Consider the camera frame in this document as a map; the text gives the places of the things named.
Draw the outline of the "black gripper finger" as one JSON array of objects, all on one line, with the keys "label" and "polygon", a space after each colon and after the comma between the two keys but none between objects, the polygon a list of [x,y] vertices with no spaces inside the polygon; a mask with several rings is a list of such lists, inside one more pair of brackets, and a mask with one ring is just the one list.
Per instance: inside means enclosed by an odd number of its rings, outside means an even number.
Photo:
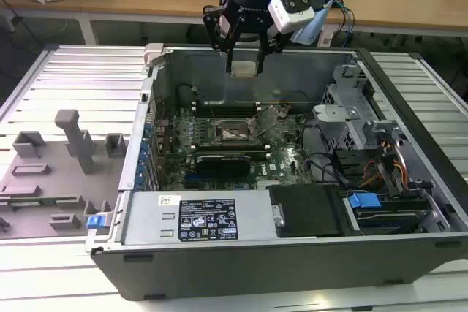
[{"label": "black gripper finger", "polygon": [[286,44],[290,41],[291,33],[282,34],[278,32],[274,37],[268,38],[266,31],[259,34],[260,49],[257,54],[256,68],[257,73],[263,72],[263,64],[265,57],[272,53],[280,53],[285,48]]},{"label": "black gripper finger", "polygon": [[[222,18],[230,25],[225,36],[222,36]],[[244,29],[244,16],[231,13],[228,8],[204,6],[203,23],[210,39],[211,47],[227,54],[226,73],[231,73],[233,62],[233,49]]]}]

